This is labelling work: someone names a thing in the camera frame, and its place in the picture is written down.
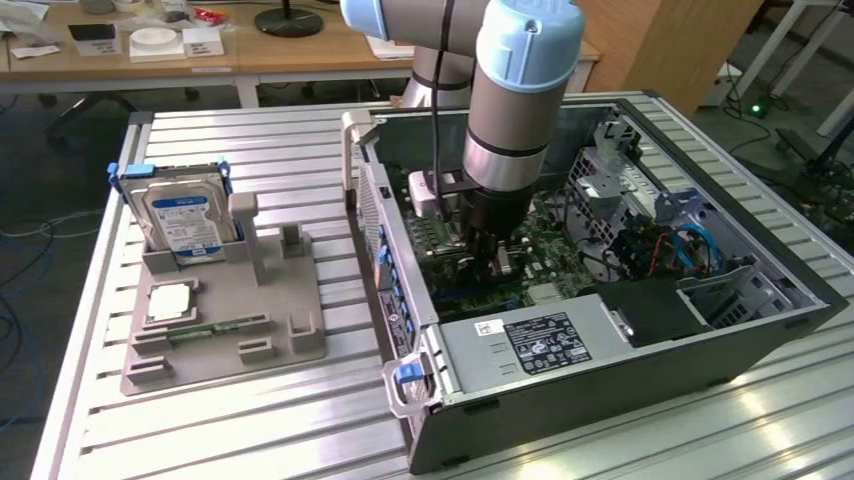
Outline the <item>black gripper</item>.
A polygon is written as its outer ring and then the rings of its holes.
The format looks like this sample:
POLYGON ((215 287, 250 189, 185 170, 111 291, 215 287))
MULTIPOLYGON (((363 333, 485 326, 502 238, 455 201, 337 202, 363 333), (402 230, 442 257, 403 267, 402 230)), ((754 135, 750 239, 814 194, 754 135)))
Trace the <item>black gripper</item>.
POLYGON ((513 273, 507 244, 526 219, 533 195, 533 186, 511 192, 479 188, 465 193, 466 244, 479 278, 513 273))

